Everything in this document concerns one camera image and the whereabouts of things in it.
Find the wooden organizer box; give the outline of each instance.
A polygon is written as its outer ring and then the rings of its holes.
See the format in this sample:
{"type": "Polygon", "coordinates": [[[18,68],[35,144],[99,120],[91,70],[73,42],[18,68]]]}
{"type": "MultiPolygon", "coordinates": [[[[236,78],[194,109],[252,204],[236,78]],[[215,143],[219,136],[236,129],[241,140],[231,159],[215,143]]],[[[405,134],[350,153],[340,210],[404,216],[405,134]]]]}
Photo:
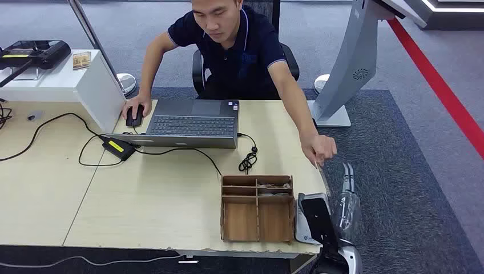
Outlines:
{"type": "Polygon", "coordinates": [[[222,177],[222,240],[292,241],[294,213],[292,176],[222,177]]]}

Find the man's left hand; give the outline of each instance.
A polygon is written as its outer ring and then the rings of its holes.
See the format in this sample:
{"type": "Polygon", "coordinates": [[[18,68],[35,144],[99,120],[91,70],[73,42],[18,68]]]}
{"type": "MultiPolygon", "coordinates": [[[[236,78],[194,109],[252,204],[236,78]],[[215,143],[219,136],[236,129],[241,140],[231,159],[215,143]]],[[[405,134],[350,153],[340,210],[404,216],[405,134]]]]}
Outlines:
{"type": "Polygon", "coordinates": [[[317,132],[299,135],[304,155],[311,164],[323,166],[324,160],[331,159],[336,155],[336,143],[334,139],[326,135],[319,135],[317,132]]]}

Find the silver laptop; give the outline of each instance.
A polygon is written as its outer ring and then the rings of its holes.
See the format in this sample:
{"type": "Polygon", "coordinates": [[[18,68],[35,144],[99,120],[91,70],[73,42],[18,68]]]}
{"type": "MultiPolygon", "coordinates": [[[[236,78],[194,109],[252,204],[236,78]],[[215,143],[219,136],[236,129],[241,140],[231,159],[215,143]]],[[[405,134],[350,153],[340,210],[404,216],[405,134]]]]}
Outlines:
{"type": "Polygon", "coordinates": [[[159,100],[146,134],[106,134],[140,146],[237,148],[239,101],[159,100]]]}

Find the black computer mouse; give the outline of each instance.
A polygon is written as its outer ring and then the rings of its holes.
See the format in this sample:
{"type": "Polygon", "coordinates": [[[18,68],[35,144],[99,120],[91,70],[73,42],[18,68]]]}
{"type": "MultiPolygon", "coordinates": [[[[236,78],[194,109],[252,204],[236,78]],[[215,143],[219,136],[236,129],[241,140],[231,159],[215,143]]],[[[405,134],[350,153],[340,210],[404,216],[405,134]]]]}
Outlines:
{"type": "Polygon", "coordinates": [[[128,112],[126,113],[126,126],[128,127],[137,127],[141,124],[143,119],[143,110],[144,107],[140,104],[138,105],[138,112],[136,114],[136,119],[133,119],[133,107],[128,108],[128,112]]]}

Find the office chair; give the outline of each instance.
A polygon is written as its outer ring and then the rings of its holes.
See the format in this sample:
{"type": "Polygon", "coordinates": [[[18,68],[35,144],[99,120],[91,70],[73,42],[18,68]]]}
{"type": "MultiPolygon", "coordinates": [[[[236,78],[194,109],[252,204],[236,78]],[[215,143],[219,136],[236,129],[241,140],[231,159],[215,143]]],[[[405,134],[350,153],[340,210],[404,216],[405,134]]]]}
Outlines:
{"type": "MultiPolygon", "coordinates": [[[[254,9],[255,12],[266,16],[272,22],[276,32],[279,33],[279,13],[281,9],[281,0],[245,0],[244,5],[254,9]]],[[[292,76],[297,81],[299,78],[299,66],[292,54],[291,49],[285,44],[281,43],[284,50],[284,55],[287,59],[289,70],[292,76]]],[[[198,94],[205,90],[205,64],[203,63],[200,50],[196,50],[193,54],[193,86],[198,94]]]]}

